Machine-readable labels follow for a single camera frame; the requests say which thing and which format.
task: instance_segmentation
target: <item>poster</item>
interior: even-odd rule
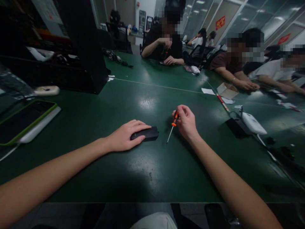
[[[226,16],[223,16],[221,19],[219,19],[216,22],[216,30],[220,29],[221,27],[223,27],[225,25],[226,22]]]
[[[290,35],[291,35],[291,33],[288,34],[288,35],[286,35],[286,36],[284,36],[284,37],[281,37],[281,38],[279,39],[279,42],[278,42],[277,44],[280,45],[280,44],[282,44],[282,43],[288,41]]]

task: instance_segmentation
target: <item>paper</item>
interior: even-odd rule
[[[224,98],[224,97],[221,97],[222,98],[222,100],[226,103],[226,104],[233,104],[233,103],[235,103],[235,101],[233,101],[233,100],[228,100],[228,99],[226,99],[226,98]]]
[[[204,94],[212,94],[212,95],[215,95],[215,93],[213,92],[212,89],[205,89],[205,88],[202,88],[201,90],[202,90],[202,92],[203,92]]]

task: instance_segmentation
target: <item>fingers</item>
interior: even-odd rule
[[[144,135],[139,136],[139,137],[137,137],[136,139],[133,139],[132,141],[130,141],[130,142],[128,143],[129,149],[135,147],[136,145],[139,145],[144,139],[145,139],[145,136],[144,136]]]
[[[149,125],[137,125],[137,126],[132,127],[131,131],[133,134],[135,132],[139,132],[141,130],[150,129],[150,128],[151,128],[151,126],[149,126]]]
[[[137,126],[137,125],[145,125],[145,123],[140,120],[136,120],[131,123],[131,126]]]

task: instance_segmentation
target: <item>small box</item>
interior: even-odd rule
[[[239,93],[236,87],[227,83],[222,83],[217,88],[217,92],[220,96],[226,99],[233,99]]]

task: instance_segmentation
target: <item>pants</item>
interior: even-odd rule
[[[177,226],[170,203],[106,204],[94,229],[127,229],[156,212],[168,213]]]

